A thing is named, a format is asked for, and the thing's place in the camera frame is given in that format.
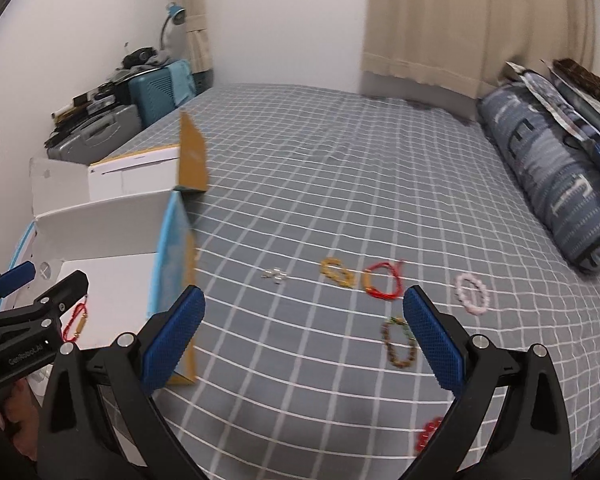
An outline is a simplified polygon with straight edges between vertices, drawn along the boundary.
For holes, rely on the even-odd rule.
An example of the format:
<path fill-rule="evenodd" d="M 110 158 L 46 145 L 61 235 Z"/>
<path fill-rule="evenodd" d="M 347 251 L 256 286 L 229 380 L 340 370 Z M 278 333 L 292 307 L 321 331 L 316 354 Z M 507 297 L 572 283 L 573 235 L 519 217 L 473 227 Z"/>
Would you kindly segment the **person's left hand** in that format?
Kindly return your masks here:
<path fill-rule="evenodd" d="M 14 382 L 9 395 L 0 404 L 1 430 L 12 432 L 15 449 L 36 462 L 38 460 L 38 426 L 40 404 L 26 378 Z"/>

